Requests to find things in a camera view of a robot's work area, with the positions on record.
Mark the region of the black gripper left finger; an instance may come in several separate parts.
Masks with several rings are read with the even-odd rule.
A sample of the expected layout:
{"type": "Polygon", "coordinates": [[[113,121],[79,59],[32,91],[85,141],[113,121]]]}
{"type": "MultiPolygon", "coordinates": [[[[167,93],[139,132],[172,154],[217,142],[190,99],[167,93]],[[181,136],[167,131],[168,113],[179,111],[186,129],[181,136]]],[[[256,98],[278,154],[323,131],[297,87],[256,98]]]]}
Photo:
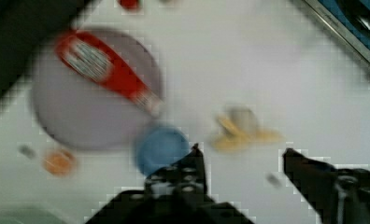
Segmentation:
{"type": "Polygon", "coordinates": [[[115,196],[85,224],[254,224],[230,203],[207,195],[204,156],[188,155],[149,175],[142,190],[115,196]]]}

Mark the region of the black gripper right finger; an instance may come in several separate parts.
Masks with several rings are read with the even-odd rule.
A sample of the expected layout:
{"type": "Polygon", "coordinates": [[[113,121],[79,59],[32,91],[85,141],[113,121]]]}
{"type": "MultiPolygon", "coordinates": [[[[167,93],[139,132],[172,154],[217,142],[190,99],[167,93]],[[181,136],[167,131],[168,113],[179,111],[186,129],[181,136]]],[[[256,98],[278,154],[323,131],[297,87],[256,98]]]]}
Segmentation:
{"type": "Polygon", "coordinates": [[[370,171],[335,168],[286,149],[283,172],[322,224],[370,224],[370,171]]]}

